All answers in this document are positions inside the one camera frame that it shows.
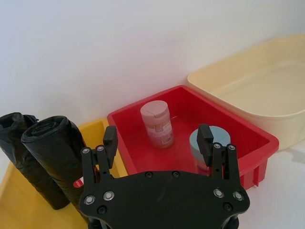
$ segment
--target black garbage bag roll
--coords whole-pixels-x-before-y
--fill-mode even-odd
[[[53,209],[69,204],[62,190],[21,142],[21,135],[37,119],[21,113],[7,114],[0,118],[0,148],[13,165],[24,175]]]
[[[50,117],[27,129],[21,141],[80,212],[83,188],[73,183],[82,177],[81,149],[85,143],[77,126],[65,116]]]

